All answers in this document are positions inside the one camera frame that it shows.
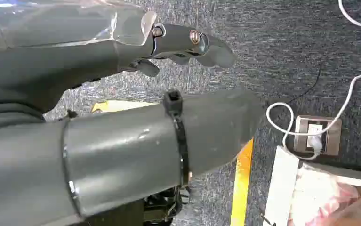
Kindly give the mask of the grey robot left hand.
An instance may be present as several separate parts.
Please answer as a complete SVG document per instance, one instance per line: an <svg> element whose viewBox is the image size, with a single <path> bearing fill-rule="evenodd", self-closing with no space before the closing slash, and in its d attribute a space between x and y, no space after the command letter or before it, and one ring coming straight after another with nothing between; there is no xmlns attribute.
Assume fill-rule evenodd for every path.
<svg viewBox="0 0 361 226"><path fill-rule="evenodd" d="M134 204L140 225L167 220L179 188L231 162L263 114L246 90L46 122L62 94L121 72L154 77L152 59L232 66L226 43L156 23L119 0L0 0L0 226L66 226Z"/></svg>

